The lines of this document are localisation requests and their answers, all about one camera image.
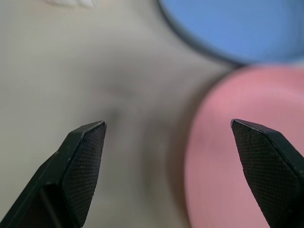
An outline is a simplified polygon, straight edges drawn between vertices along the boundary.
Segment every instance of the blue lid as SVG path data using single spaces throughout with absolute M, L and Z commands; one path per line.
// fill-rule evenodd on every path
M 304 0 L 159 0 L 192 45 L 240 63 L 304 60 Z

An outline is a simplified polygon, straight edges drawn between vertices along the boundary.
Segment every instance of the pink object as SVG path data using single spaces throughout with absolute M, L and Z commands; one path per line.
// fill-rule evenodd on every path
M 304 71 L 287 67 L 239 70 L 207 95 L 193 121 L 185 188 L 193 228 L 268 228 L 245 180 L 230 121 L 280 131 L 304 154 Z

